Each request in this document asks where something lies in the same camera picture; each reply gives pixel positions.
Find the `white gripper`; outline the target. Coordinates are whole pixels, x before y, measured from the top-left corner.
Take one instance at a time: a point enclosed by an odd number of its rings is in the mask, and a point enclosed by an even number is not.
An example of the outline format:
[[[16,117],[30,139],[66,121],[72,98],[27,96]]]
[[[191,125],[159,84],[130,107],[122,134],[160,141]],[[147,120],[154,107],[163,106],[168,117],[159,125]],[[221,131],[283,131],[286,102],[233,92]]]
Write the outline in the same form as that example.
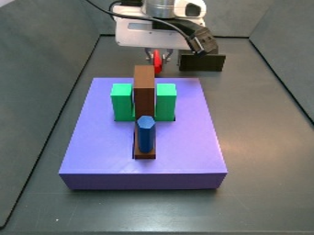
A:
[[[112,12],[134,17],[156,17],[162,20],[186,19],[205,25],[206,4],[143,4],[142,6],[115,6]],[[171,60],[172,49],[187,50],[185,37],[162,25],[156,29],[151,21],[115,17],[115,40],[120,46],[143,47],[146,60],[154,59],[151,48],[166,49],[162,64]]]

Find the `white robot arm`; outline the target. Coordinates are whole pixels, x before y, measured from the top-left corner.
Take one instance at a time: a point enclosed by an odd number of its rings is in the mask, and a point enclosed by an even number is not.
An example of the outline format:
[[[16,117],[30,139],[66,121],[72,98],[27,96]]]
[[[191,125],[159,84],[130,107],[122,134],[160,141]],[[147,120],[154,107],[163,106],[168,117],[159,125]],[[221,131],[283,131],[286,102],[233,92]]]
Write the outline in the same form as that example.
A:
[[[185,36],[203,28],[203,0],[135,0],[112,8],[119,46],[144,48],[146,60],[160,66],[174,50],[189,50]]]

